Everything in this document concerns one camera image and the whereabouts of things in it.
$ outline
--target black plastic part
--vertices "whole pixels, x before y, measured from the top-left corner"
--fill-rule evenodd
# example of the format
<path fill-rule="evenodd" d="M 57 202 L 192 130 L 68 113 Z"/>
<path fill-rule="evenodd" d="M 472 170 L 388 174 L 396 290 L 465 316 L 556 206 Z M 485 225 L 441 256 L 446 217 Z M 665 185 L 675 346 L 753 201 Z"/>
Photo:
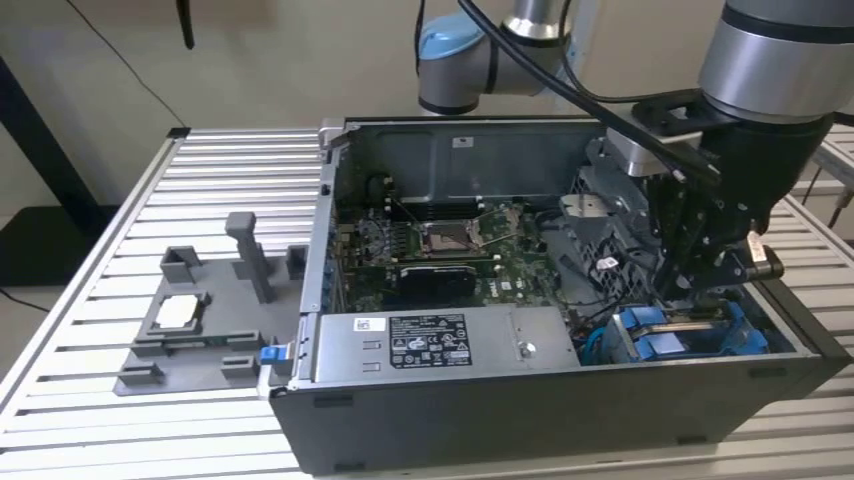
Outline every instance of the black plastic part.
<path fill-rule="evenodd" d="M 552 47 L 559 47 L 560 44 L 563 43 L 560 38 L 549 38 L 547 40 L 540 40 L 540 39 L 536 39 L 536 38 L 521 37 L 521 36 L 519 36 L 516 34 L 516 32 L 509 30 L 504 26 L 504 24 L 501 24 L 501 26 L 499 28 L 500 28 L 501 33 L 504 34 L 504 36 L 507 38 L 509 38 L 515 43 L 521 45 L 523 47 L 552 48 Z"/>
<path fill-rule="evenodd" d="M 192 129 L 189 127 L 174 127 L 169 129 L 169 133 L 165 134 L 166 138 L 186 138 L 189 135 L 189 131 Z"/>
<path fill-rule="evenodd" d="M 101 207 L 102 215 L 117 209 Z M 94 241 L 62 207 L 21 209 L 0 230 L 0 286 L 66 285 Z"/>
<path fill-rule="evenodd" d="M 829 127 L 832 115 L 797 125 L 739 122 L 703 133 L 700 153 L 723 179 L 715 195 L 723 208 L 708 218 L 712 243 L 743 239 L 752 220 L 757 233 L 764 233 L 771 209 L 797 182 Z"/>
<path fill-rule="evenodd" d="M 789 42 L 831 45 L 854 43 L 854 26 L 815 27 L 768 22 L 739 12 L 728 5 L 723 7 L 720 20 L 747 33 Z"/>
<path fill-rule="evenodd" d="M 833 113 L 832 121 L 833 123 L 844 125 L 845 127 L 854 127 L 854 115 L 851 115 L 849 113 Z"/>
<path fill-rule="evenodd" d="M 437 113 L 438 115 L 464 115 L 475 108 L 477 108 L 477 102 L 472 103 L 471 105 L 462 105 L 461 107 L 440 107 L 438 105 L 433 105 L 420 97 L 417 98 L 417 104 L 424 110 L 428 110 L 432 113 Z"/>
<path fill-rule="evenodd" d="M 485 75 L 485 87 L 483 93 L 495 91 L 495 81 L 497 79 L 497 45 L 489 40 L 489 67 Z"/>
<path fill-rule="evenodd" d="M 685 109 L 684 116 L 673 114 L 680 108 Z M 699 90 L 637 102 L 631 108 L 631 116 L 656 135 L 664 137 L 704 132 L 739 121 L 711 107 Z"/>
<path fill-rule="evenodd" d="M 181 36 L 184 37 L 184 46 L 188 50 L 196 46 L 196 39 L 192 34 L 192 18 L 189 16 L 189 0 L 174 0 L 177 8 L 177 21 L 181 24 Z"/>

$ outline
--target warning label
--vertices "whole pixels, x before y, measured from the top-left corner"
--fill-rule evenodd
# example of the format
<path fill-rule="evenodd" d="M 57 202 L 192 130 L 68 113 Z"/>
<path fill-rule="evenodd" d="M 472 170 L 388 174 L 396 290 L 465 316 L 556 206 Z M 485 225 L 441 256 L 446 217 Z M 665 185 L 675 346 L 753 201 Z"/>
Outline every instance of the warning label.
<path fill-rule="evenodd" d="M 461 313 L 389 317 L 388 323 L 392 367 L 471 365 L 468 330 Z"/>

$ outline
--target aluminum table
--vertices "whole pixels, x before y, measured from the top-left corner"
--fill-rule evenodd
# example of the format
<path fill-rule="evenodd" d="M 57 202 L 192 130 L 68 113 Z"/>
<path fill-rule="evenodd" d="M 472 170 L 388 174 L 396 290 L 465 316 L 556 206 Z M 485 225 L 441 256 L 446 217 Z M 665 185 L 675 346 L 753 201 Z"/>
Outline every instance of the aluminum table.
<path fill-rule="evenodd" d="M 266 253 L 305 244 L 317 156 L 316 129 L 192 130 L 165 142 L 0 385 L 2 479 L 306 477 L 254 389 L 117 397 L 112 387 L 165 247 L 190 244 L 202 258 L 236 258 L 222 233 L 236 210 L 256 213 Z M 854 252 L 789 198 L 772 212 L 764 241 L 785 264 L 784 283 L 854 354 Z M 717 445 L 362 476 L 404 474 L 854 479 L 854 368 L 807 399 L 765 407 Z"/>

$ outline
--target black cable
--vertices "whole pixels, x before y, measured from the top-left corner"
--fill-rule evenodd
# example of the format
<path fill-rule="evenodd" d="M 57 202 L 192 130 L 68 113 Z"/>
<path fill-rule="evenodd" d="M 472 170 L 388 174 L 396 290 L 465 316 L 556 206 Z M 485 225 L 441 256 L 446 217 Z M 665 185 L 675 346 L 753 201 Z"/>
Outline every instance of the black cable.
<path fill-rule="evenodd" d="M 414 75 L 417 76 L 417 70 L 421 66 L 421 54 L 420 54 L 420 44 L 421 44 L 421 30 L 424 26 L 424 4 L 426 0 L 420 0 L 417 4 L 417 15 L 414 16 L 414 35 L 412 46 L 414 48 Z"/>
<path fill-rule="evenodd" d="M 607 312 L 608 310 L 611 310 L 612 308 L 615 308 L 619 304 L 619 302 L 623 301 L 623 299 L 628 296 L 628 293 L 623 293 L 616 300 L 613 300 L 611 303 L 608 303 L 604 307 L 601 307 L 599 310 L 596 310 L 595 313 L 592 313 L 591 315 L 585 315 L 584 316 L 584 320 L 589 321 L 593 320 L 599 315 L 601 315 L 604 312 Z"/>
<path fill-rule="evenodd" d="M 841 207 L 836 207 L 832 210 L 832 215 L 829 216 L 829 222 L 827 222 L 827 228 L 832 230 L 832 227 L 836 226 L 836 222 L 839 221 L 839 214 L 841 213 Z"/>
<path fill-rule="evenodd" d="M 565 76 L 569 79 L 569 83 L 572 83 L 575 90 L 577 90 L 577 92 L 581 95 L 584 95 L 591 100 L 595 100 L 599 103 L 637 103 L 644 100 L 655 100 L 656 98 L 663 98 L 671 95 L 679 95 L 684 93 L 692 93 L 693 91 L 696 91 L 696 89 L 688 88 L 684 90 L 673 90 L 669 92 L 648 93 L 645 95 L 631 95 L 627 97 L 607 97 L 604 95 L 596 95 L 589 90 L 587 90 L 587 87 L 584 87 L 584 84 L 581 83 L 581 81 L 577 79 L 577 76 L 575 75 L 575 71 L 572 70 L 572 66 L 569 65 L 569 60 L 567 58 L 567 50 L 569 47 L 569 36 L 565 35 L 564 30 L 565 30 L 565 20 L 567 20 L 567 17 L 569 16 L 571 4 L 572 4 L 572 0 L 563 0 L 563 7 L 560 8 L 560 25 L 557 27 L 557 38 L 560 38 L 561 50 L 563 50 L 560 55 L 560 64 L 563 65 L 563 72 L 565 73 Z"/>
<path fill-rule="evenodd" d="M 11 300 L 14 303 L 18 303 L 29 308 L 34 308 L 35 310 L 42 311 L 44 313 L 49 313 L 50 310 L 48 310 L 44 307 L 39 307 L 38 305 L 25 302 L 23 300 L 14 298 L 11 295 L 9 295 L 9 292 L 6 292 L 2 288 L 0 288 L 0 295 L 2 295 L 5 298 L 7 298 L 9 300 Z"/>
<path fill-rule="evenodd" d="M 109 43 L 109 40 L 106 40 L 106 37 L 104 37 L 101 32 L 97 30 L 97 28 L 94 28 L 94 25 L 92 25 L 92 22 L 89 21 L 86 16 L 82 14 L 82 12 L 77 8 L 72 0 L 65 0 L 65 3 L 68 4 L 68 6 L 70 6 L 70 8 L 73 8 L 74 12 L 77 12 L 77 15 L 80 16 L 85 24 L 89 26 L 89 29 L 92 30 L 92 32 L 94 32 L 94 35 L 97 35 L 98 38 L 104 41 L 104 44 L 106 44 L 106 46 L 112 50 L 112 53 L 116 54 L 116 57 L 118 57 L 118 60 L 121 60 L 121 63 L 124 63 L 124 66 L 128 67 L 128 70 L 133 74 L 133 77 L 136 77 L 136 81 L 138 82 L 138 84 L 142 86 L 145 90 L 148 90 L 148 93 L 150 93 L 150 95 L 157 99 L 157 101 L 160 102 L 160 105 L 162 105 L 162 107 L 169 111 L 169 113 L 172 114 L 172 117 L 174 117 L 174 120 L 177 120 L 177 123 L 181 125 L 181 127 L 185 127 L 186 124 L 181 120 L 181 117 L 177 116 L 177 114 L 174 113 L 174 110 L 172 110 L 172 107 L 169 107 L 169 105 L 165 103 L 162 98 L 160 98 L 160 95 L 157 95 L 154 91 L 150 89 L 150 87 L 145 84 L 145 82 L 142 81 L 142 78 L 138 76 L 138 73 L 136 73 L 136 70 L 125 60 L 124 56 L 118 53 L 118 50 L 116 50 L 116 47 L 112 46 L 112 43 Z"/>
<path fill-rule="evenodd" d="M 815 169 L 815 175 L 812 175 L 812 180 L 809 180 L 809 186 L 805 187 L 805 193 L 803 194 L 803 198 L 800 199 L 800 205 L 805 205 L 805 201 L 809 199 L 809 194 L 812 193 L 812 187 L 815 186 L 815 181 L 817 180 L 817 176 L 821 174 L 821 167 Z"/>
<path fill-rule="evenodd" d="M 543 67 L 540 67 L 531 57 L 519 49 L 515 43 L 504 36 L 488 17 L 473 4 L 472 0 L 457 0 L 460 8 L 465 11 L 472 21 L 497 44 L 507 56 L 519 64 L 528 74 L 540 81 L 560 97 L 592 115 L 605 126 L 633 140 L 657 157 L 669 171 L 681 170 L 696 181 L 709 187 L 720 184 L 720 172 L 711 166 L 699 155 L 685 156 L 683 152 L 676 152 L 664 145 L 640 127 L 629 123 L 616 113 L 599 105 L 592 99 L 579 94 L 564 82 L 560 81 Z"/>

